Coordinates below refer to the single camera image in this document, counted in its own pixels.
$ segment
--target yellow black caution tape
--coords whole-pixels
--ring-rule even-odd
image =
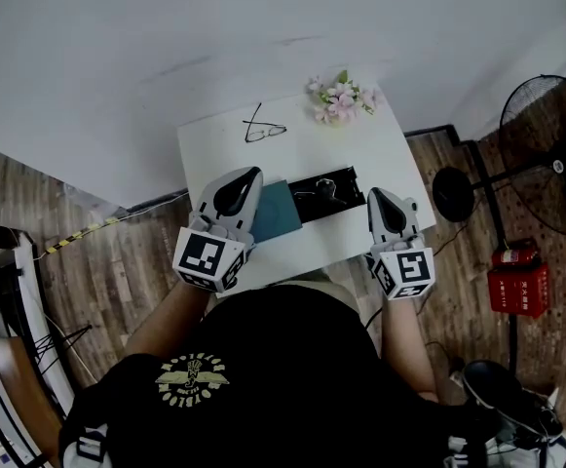
[[[116,216],[110,216],[103,223],[91,223],[85,229],[73,232],[70,236],[68,236],[66,239],[62,239],[56,245],[46,248],[40,257],[44,256],[45,254],[54,254],[55,252],[57,252],[57,250],[65,247],[66,245],[69,245],[74,241],[77,241],[78,239],[82,239],[87,234],[90,234],[91,232],[94,232],[98,229],[102,229],[103,227],[107,227],[107,225],[118,223],[119,221],[121,221],[120,218]]]

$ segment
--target red box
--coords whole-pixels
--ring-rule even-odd
[[[540,317],[548,309],[548,266],[497,268],[488,273],[495,312]]]

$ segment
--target flower bouquet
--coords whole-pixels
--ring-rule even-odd
[[[345,125],[361,110],[373,114],[385,101],[380,89],[363,89],[348,78],[348,71],[339,73],[334,83],[326,87],[320,77],[311,78],[309,93],[314,96],[315,119],[326,125]]]

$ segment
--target teal book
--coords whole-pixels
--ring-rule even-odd
[[[261,198],[250,230],[254,242],[262,243],[300,228],[300,215],[286,180],[265,185],[261,190]]]

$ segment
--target fan base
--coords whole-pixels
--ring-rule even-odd
[[[452,167],[438,171],[432,194],[438,212],[450,222],[462,222],[471,216],[475,197],[464,172]]]

